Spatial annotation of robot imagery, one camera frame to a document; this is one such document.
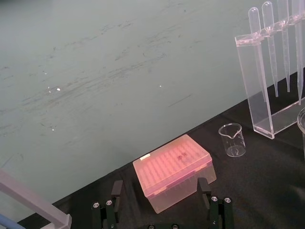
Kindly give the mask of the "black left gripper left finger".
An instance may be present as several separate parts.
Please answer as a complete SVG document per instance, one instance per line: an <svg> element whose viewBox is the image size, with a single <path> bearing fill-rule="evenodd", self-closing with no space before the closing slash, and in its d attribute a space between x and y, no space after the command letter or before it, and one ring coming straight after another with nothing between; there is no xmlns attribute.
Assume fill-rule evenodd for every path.
<svg viewBox="0 0 305 229"><path fill-rule="evenodd" d="M122 203L123 180L117 180L112 186L110 198L95 201L91 205L93 229L116 229Z"/></svg>

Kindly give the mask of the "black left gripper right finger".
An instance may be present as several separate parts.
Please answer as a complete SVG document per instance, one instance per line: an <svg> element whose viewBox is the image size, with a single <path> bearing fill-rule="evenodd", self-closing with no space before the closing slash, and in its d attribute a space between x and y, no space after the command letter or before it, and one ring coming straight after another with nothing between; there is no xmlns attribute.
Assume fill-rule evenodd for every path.
<svg viewBox="0 0 305 229"><path fill-rule="evenodd" d="M213 195L204 177L197 179L197 194L200 202L207 210L208 229L233 229L233 200L230 197L223 199Z"/></svg>

